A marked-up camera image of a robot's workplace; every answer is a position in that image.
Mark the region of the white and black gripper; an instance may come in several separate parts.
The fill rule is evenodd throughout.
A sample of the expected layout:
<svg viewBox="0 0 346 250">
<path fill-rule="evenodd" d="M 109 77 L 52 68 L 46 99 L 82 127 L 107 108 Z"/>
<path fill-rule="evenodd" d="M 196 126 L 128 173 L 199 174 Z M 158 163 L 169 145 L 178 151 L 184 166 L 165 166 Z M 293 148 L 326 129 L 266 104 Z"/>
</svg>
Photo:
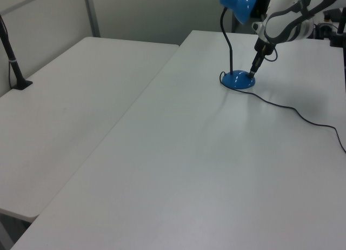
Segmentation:
<svg viewBox="0 0 346 250">
<path fill-rule="evenodd" d="M 252 62 L 252 66 L 249 71 L 249 78 L 253 78 L 255 76 L 264 60 L 264 57 L 267 55 L 271 55 L 274 51 L 274 45 L 270 43 L 264 35 L 265 27 L 263 23 L 254 22 L 252 24 L 252 28 L 258 36 L 254 49 L 259 54 L 256 54 Z"/>
</svg>

